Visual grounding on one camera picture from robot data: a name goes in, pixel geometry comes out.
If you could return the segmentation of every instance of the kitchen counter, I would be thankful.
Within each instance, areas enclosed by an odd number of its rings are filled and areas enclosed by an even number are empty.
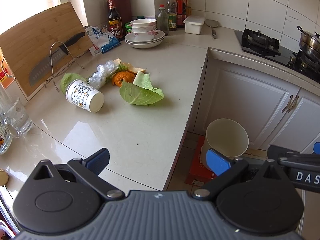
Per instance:
[[[73,64],[67,70],[88,77],[97,65],[117,58],[144,68],[150,73],[152,85],[160,87],[165,96],[150,106],[129,105],[121,98],[119,88],[108,83],[100,89],[104,105],[93,114],[68,103],[52,82],[41,89],[26,105],[33,127],[0,156],[0,168],[10,175],[7,191],[0,187],[8,211],[40,160],[66,163],[75,157],[86,158],[103,147],[110,151],[110,163],[100,177],[126,193],[130,189],[166,189],[207,55],[268,73],[320,96],[320,85],[313,80],[243,52],[233,30],[219,27],[216,32],[218,38],[214,40],[207,26],[201,35],[178,30],[151,49],[134,49],[122,42],[103,55],[84,54],[78,62],[85,69]]]

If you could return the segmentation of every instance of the white trash bin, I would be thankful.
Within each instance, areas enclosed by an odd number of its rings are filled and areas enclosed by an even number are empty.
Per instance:
[[[233,159],[244,154],[249,146],[249,138],[245,129],[236,121],[217,119],[208,125],[205,133],[204,145],[201,149],[201,162],[211,170],[206,161],[206,153],[213,148]]]

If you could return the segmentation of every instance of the knife handle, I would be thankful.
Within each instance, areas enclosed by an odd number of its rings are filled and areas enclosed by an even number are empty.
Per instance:
[[[69,40],[67,40],[64,44],[69,47],[79,41],[80,38],[85,36],[85,32],[77,33],[76,35],[72,36]],[[59,46],[60,49],[67,55],[69,55],[67,48],[62,44]]]

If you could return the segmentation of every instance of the plastic bag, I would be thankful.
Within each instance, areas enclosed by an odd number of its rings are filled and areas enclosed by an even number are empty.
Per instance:
[[[101,33],[99,28],[95,27],[88,27],[85,29],[90,40],[93,43],[93,47],[90,48],[90,52],[92,56],[98,55],[100,53],[105,53],[115,46],[120,45],[118,39],[113,36],[111,32],[108,33]]]
[[[107,78],[110,78],[118,69],[119,62],[114,60],[107,61],[104,65],[97,66],[97,72],[88,78],[89,85],[99,90],[106,84]]]

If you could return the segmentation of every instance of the floor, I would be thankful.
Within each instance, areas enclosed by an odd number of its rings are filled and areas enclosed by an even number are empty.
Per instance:
[[[184,181],[189,173],[199,136],[200,135],[194,133],[187,133],[167,190],[187,190],[189,193],[193,193],[198,188],[195,185],[186,184]],[[248,149],[242,156],[266,160],[267,152],[263,150]]]

